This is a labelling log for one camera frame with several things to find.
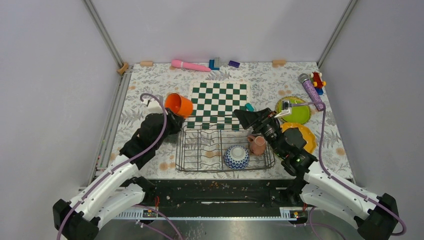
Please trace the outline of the orange mug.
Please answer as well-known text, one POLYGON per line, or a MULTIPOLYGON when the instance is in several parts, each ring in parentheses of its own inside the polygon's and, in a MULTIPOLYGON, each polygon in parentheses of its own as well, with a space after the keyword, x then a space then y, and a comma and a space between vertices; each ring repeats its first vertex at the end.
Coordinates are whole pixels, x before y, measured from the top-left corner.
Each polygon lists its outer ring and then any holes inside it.
POLYGON ((192 101, 178 93, 169 94, 165 99, 164 106, 185 119, 190 117, 194 110, 192 101))

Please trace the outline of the pink mug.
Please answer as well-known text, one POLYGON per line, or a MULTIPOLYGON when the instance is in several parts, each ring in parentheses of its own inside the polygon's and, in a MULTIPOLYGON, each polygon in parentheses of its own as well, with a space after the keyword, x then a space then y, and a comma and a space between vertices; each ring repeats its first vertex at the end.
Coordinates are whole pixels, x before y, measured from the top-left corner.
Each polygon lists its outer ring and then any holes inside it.
POLYGON ((250 153, 254 156, 261 156, 266 150, 266 140, 261 135, 248 135, 247 141, 249 143, 250 153))

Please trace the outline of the metal wire dish rack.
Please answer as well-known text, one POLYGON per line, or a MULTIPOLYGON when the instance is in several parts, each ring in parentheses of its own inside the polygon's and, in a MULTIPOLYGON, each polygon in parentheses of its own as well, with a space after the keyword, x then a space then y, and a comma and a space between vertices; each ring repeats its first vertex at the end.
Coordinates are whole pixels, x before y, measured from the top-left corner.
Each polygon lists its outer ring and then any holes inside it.
POLYGON ((190 116, 179 133, 176 148, 176 169, 182 172, 218 173, 265 170, 275 165, 272 149, 263 154, 250 152, 248 136, 252 129, 243 129, 235 115, 190 116), (248 152, 248 161, 225 160, 226 151, 241 146, 248 152))

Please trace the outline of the blue white patterned bowl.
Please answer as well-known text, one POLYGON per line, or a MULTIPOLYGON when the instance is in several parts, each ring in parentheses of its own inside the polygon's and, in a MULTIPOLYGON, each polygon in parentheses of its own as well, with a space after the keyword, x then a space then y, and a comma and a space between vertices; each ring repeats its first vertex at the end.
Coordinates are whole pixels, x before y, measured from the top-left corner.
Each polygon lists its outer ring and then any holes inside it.
POLYGON ((230 146, 222 157, 224 164, 232 170, 243 170, 250 162, 248 149, 241 145, 230 146))

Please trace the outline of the plain lime green plate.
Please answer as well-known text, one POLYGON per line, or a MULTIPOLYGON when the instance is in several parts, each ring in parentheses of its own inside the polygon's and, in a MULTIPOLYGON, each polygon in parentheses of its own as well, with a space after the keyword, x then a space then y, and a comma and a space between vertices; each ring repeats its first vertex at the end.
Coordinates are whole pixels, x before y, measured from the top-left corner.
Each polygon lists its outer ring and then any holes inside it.
MULTIPOLYGON (((287 96, 287 97, 281 98, 277 102, 275 106, 276 112, 279 113, 282 110, 283 101, 289 101, 292 104, 306 103, 301 98, 294 97, 294 96, 287 96)), ((280 119, 281 121, 286 123, 298 123, 298 124, 304 125, 310 120, 310 118, 311 118, 311 109, 308 105, 304 105, 304 106, 297 106, 292 108, 290 115, 283 116, 280 119)))

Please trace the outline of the orange dotted plate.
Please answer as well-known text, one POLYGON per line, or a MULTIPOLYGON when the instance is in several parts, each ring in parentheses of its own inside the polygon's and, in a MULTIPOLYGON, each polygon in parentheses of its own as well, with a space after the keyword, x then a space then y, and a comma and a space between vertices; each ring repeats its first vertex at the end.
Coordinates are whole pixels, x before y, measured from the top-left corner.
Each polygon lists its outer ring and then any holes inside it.
POLYGON ((294 122, 285 122, 281 124, 280 126, 282 128, 282 131, 285 131, 287 129, 298 128, 302 134, 302 138, 306 141, 306 145, 304 146, 304 149, 310 154, 314 153, 317 147, 316 136, 314 135, 314 133, 312 133, 312 131, 308 127, 299 123, 294 123, 294 122))

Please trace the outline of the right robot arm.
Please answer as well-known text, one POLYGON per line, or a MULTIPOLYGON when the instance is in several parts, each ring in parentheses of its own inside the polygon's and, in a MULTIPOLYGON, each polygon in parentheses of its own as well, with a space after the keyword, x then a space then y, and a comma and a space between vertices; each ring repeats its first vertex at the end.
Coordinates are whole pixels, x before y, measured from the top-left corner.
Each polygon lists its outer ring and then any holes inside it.
POLYGON ((377 195, 338 176, 304 147, 306 141, 298 128, 282 130, 275 111, 236 109, 234 115, 241 126, 260 134, 282 166, 295 177, 287 191, 293 206, 302 203, 327 211, 353 226, 365 240, 387 240, 394 236, 400 223, 396 200, 389 194, 377 195))

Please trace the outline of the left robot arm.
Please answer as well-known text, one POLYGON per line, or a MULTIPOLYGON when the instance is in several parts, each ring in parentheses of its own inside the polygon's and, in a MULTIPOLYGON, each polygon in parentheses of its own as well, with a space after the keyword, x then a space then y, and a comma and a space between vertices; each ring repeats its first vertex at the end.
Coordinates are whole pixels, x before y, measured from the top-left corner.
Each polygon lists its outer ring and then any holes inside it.
POLYGON ((69 201, 59 199, 52 207, 57 239, 93 240, 100 229, 124 210, 157 199, 156 186, 137 173, 163 141, 181 131, 185 119, 167 109, 150 113, 121 148, 119 156, 88 187, 69 201))

